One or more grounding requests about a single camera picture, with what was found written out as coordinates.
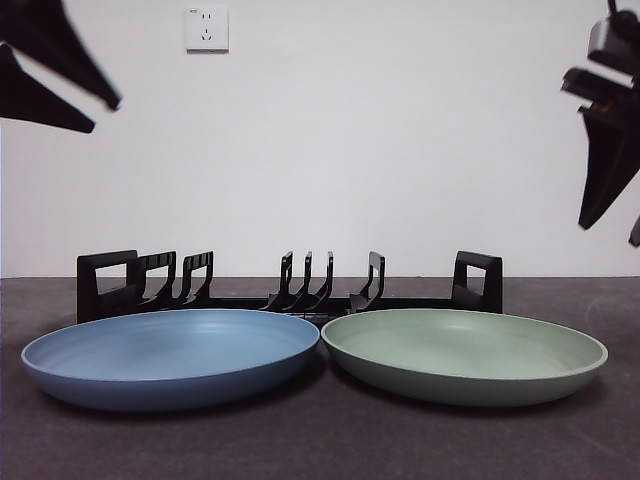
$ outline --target white wall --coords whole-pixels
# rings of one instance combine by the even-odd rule
[[[577,225],[587,140],[560,85],[604,0],[228,0],[230,54],[192,56],[202,3],[66,4],[125,102],[23,59],[98,126],[2,121],[5,277],[124,248],[213,249],[219,275],[275,275],[288,249],[319,274],[327,249],[337,275],[369,249],[389,275],[450,275],[458,249],[508,275],[640,273],[637,181]]]

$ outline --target electrical outlet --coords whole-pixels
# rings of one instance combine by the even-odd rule
[[[184,13],[188,53],[229,51],[229,9],[224,5],[190,8]]]

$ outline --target plate rim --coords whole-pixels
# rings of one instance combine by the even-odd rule
[[[372,313],[380,313],[380,312],[455,312],[455,313],[462,313],[464,315],[470,315],[470,314],[480,314],[481,316],[487,316],[487,317],[509,317],[509,318],[516,318],[519,320],[525,320],[525,321],[530,321],[530,322],[535,322],[535,323],[541,323],[541,324],[545,324],[547,326],[551,326],[553,328],[559,328],[559,329],[563,329],[563,330],[568,330],[573,334],[578,334],[580,336],[583,336],[585,338],[587,338],[588,340],[594,342],[599,348],[600,348],[600,358],[595,361],[590,363],[589,365],[585,366],[585,367],[580,367],[580,368],[575,368],[572,370],[567,370],[565,373],[562,374],[558,374],[558,375],[545,375],[545,376],[531,376],[531,377],[490,377],[490,376],[486,376],[486,377],[478,377],[478,376],[468,376],[468,375],[456,375],[453,373],[446,373],[446,372],[442,372],[442,371],[436,371],[436,370],[427,370],[427,369],[415,369],[415,368],[411,368],[411,367],[407,367],[406,365],[400,365],[400,364],[396,364],[396,363],[382,363],[376,360],[372,360],[370,358],[367,358],[365,356],[362,355],[357,355],[345,348],[342,348],[340,346],[338,346],[336,343],[332,342],[331,340],[329,340],[327,338],[327,334],[326,334],[326,330],[334,323],[342,320],[344,321],[345,318],[351,318],[351,317],[356,317],[356,316],[361,316],[361,315],[367,315],[367,314],[372,314]],[[369,362],[372,363],[374,365],[377,366],[381,366],[381,367],[386,367],[386,368],[394,368],[397,370],[402,370],[405,372],[409,372],[409,373],[416,373],[416,374],[420,374],[420,375],[433,375],[433,376],[438,376],[438,377],[444,377],[444,378],[455,378],[455,379],[461,379],[461,380],[472,380],[472,381],[496,381],[496,382],[530,382],[530,381],[541,381],[541,380],[555,380],[555,379],[563,379],[563,378],[569,378],[569,377],[575,377],[584,373],[588,373],[591,371],[595,371],[598,368],[600,368],[602,365],[604,365],[608,358],[609,358],[609,351],[607,350],[607,347],[598,339],[592,337],[591,335],[588,335],[584,332],[581,332],[579,330],[576,330],[574,328],[571,327],[566,327],[564,325],[559,325],[557,323],[553,323],[553,322],[547,322],[544,320],[538,320],[535,318],[529,318],[529,317],[523,317],[523,316],[519,316],[519,315],[509,315],[509,314],[504,314],[504,313],[493,313],[493,312],[480,312],[480,311],[476,311],[476,310],[457,310],[457,309],[452,309],[452,308],[394,308],[394,309],[389,309],[389,310],[373,310],[370,312],[359,312],[359,313],[352,313],[350,315],[345,315],[339,318],[336,318],[334,320],[331,320],[330,322],[327,322],[322,329],[320,330],[320,336],[322,337],[322,340],[332,349],[335,349],[339,352],[342,352],[346,355],[349,355],[351,357],[357,358],[359,360],[365,361],[365,362]]]
[[[274,361],[270,361],[270,362],[266,362],[266,363],[259,363],[256,365],[251,365],[249,367],[244,367],[244,368],[238,368],[238,369],[233,369],[233,370],[228,370],[228,371],[223,371],[223,372],[217,372],[217,373],[211,373],[211,374],[204,374],[204,375],[192,375],[192,376],[180,376],[180,377],[158,377],[158,378],[140,378],[140,379],[124,379],[124,378],[93,378],[93,377],[82,377],[82,376],[76,376],[76,375],[64,375],[61,373],[58,373],[56,371],[53,371],[51,369],[48,368],[42,368],[42,367],[38,367],[37,365],[35,365],[33,362],[31,362],[27,357],[27,350],[32,347],[32,345],[44,340],[46,337],[49,336],[53,336],[53,335],[59,335],[60,332],[63,332],[65,330],[69,330],[69,329],[73,329],[73,328],[88,328],[90,325],[92,324],[96,324],[96,323],[101,323],[101,322],[106,322],[106,321],[110,321],[110,320],[114,320],[114,319],[122,319],[122,318],[127,318],[127,317],[142,317],[142,316],[147,316],[147,315],[158,315],[158,314],[169,314],[169,313],[178,313],[178,312],[203,312],[203,311],[210,311],[210,312],[249,312],[252,314],[255,313],[259,313],[259,314],[269,314],[269,315],[275,315],[275,316],[279,316],[279,317],[286,317],[288,319],[295,319],[292,321],[299,321],[302,322],[302,324],[308,324],[308,326],[312,327],[315,330],[315,334],[313,335],[314,339],[313,341],[306,345],[304,348],[300,349],[300,350],[296,350],[295,353],[292,353],[290,355],[287,355],[285,357],[282,358],[278,358],[277,360]],[[219,376],[223,376],[223,375],[229,375],[229,374],[233,374],[233,373],[239,373],[239,372],[244,372],[244,371],[248,371],[248,370],[254,370],[256,368],[262,368],[262,367],[266,367],[269,365],[275,365],[277,363],[286,361],[286,360],[290,360],[294,357],[297,357],[298,355],[301,355],[311,349],[313,349],[318,341],[320,340],[320,331],[318,330],[318,328],[311,322],[309,322],[308,320],[305,320],[303,318],[299,318],[293,315],[287,315],[285,313],[278,313],[278,312],[267,312],[267,311],[261,311],[261,310],[249,310],[249,309],[239,309],[239,308],[185,308],[185,309],[180,309],[180,310],[161,310],[161,311],[156,311],[156,312],[142,312],[142,313],[132,313],[132,314],[128,314],[128,315],[118,315],[115,317],[107,317],[107,318],[101,318],[99,320],[92,320],[90,322],[85,322],[85,323],[76,323],[74,325],[69,325],[67,327],[63,327],[60,328],[58,330],[54,330],[53,332],[49,332],[46,333],[44,335],[41,335],[40,337],[37,337],[33,340],[31,340],[29,343],[27,343],[23,348],[22,351],[20,353],[20,359],[22,360],[23,364],[31,370],[34,370],[36,372],[39,373],[43,373],[46,375],[50,375],[53,377],[57,377],[57,378],[64,378],[67,380],[73,380],[73,381],[83,381],[83,382],[104,382],[104,383],[144,383],[144,382],[181,382],[181,381],[189,381],[189,380],[197,380],[197,379],[205,379],[205,378],[211,378],[211,377],[219,377]]]

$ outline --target dish rack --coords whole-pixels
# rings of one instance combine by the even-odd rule
[[[185,257],[180,293],[174,296],[175,251],[141,256],[136,250],[82,255],[77,260],[77,322],[187,308],[265,310],[300,316],[320,324],[350,313],[397,308],[452,308],[502,313],[502,258],[479,253],[458,252],[450,298],[384,297],[386,262],[385,257],[377,252],[369,253],[366,283],[347,297],[331,295],[334,278],[332,252],[327,254],[327,273],[322,286],[315,292],[309,291],[312,253],[308,252],[304,259],[302,285],[292,292],[291,251],[281,259],[277,292],[267,298],[217,297],[212,293],[213,258],[212,251]],[[96,271],[117,265],[126,265],[125,286],[100,293]],[[468,287],[469,266],[484,271],[484,285],[479,293]],[[168,274],[162,287],[155,295],[145,297],[147,272],[163,267],[167,267]],[[200,269],[205,269],[204,282],[192,291],[193,272]]]

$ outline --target table surface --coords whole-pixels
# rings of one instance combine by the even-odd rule
[[[360,280],[336,279],[337,295]],[[264,295],[274,279],[219,279]],[[447,296],[449,279],[389,279],[386,292]],[[2,293],[2,478],[637,479],[640,278],[508,278],[505,313],[578,328],[609,361],[585,389],[514,409],[447,407],[377,390],[320,345],[288,383],[222,407],[132,415],[66,405],[19,363],[30,340],[75,323],[75,280],[11,279]]]

